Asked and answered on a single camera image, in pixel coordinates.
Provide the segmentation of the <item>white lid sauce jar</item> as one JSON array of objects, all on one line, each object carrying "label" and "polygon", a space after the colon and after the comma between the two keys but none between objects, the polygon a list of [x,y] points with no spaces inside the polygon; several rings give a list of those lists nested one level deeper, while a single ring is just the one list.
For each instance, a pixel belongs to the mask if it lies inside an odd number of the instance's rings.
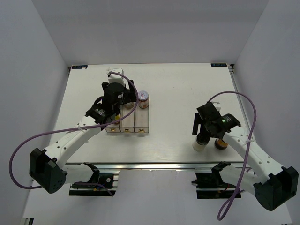
[{"label": "white lid sauce jar", "polygon": [[138,92],[138,106],[140,108],[147,108],[149,106],[149,94],[145,90]]}]

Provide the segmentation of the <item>black grinder white bottle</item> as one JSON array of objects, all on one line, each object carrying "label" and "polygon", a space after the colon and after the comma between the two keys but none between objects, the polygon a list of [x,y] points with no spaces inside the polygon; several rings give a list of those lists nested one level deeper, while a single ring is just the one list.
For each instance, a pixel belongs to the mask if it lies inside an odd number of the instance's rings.
[{"label": "black grinder white bottle", "polygon": [[202,150],[205,149],[205,147],[207,146],[207,144],[209,143],[210,139],[206,138],[206,139],[201,139],[196,137],[195,140],[192,143],[192,147],[195,151],[197,152],[201,152]]}]

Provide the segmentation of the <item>black lid spice jar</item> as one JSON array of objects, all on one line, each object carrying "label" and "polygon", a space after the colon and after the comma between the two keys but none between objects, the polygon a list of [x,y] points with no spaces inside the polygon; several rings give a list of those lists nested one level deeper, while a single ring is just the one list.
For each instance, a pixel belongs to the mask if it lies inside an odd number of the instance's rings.
[{"label": "black lid spice jar", "polygon": [[132,109],[134,107],[134,104],[126,104],[126,105],[124,105],[124,107],[126,109]]}]

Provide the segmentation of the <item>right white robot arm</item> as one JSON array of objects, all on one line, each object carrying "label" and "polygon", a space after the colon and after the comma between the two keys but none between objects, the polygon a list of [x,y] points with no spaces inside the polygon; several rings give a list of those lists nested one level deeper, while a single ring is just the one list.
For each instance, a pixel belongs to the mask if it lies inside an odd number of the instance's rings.
[{"label": "right white robot arm", "polygon": [[193,148],[200,151],[211,138],[231,146],[254,171],[241,174],[241,169],[229,162],[220,162],[211,170],[208,183],[222,187],[237,185],[251,193],[268,211],[273,211],[297,193],[298,171],[269,156],[257,143],[249,139],[241,123],[231,114],[221,115],[219,108],[208,102],[197,108],[192,134],[196,136]]}]

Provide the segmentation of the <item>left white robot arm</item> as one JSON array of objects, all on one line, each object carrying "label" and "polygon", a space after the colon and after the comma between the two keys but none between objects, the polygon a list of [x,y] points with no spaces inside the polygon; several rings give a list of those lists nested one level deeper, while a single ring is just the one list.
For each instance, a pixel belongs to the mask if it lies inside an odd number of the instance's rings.
[{"label": "left white robot arm", "polygon": [[90,163],[67,165],[70,157],[89,139],[116,120],[120,107],[136,101],[133,80],[128,86],[111,79],[102,83],[104,95],[97,98],[85,113],[74,131],[67,132],[43,150],[34,149],[30,154],[30,176],[48,193],[58,191],[67,183],[84,183],[94,187],[99,182],[99,171]]}]

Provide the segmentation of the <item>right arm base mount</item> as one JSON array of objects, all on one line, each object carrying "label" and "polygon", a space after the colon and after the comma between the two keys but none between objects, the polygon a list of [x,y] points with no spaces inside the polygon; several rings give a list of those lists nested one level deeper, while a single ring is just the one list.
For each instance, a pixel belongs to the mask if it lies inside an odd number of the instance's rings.
[{"label": "right arm base mount", "polygon": [[210,172],[197,172],[191,184],[196,187],[197,199],[229,199],[234,193],[235,186],[223,182],[220,172],[231,165],[221,162],[211,168]]}]

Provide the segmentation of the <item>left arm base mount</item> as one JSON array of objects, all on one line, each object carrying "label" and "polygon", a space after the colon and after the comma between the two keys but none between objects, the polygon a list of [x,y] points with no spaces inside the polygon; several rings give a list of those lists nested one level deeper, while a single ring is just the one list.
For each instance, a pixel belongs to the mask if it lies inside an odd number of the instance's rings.
[{"label": "left arm base mount", "polygon": [[119,171],[99,169],[93,164],[67,165],[71,169],[70,196],[113,197],[119,181]]}]

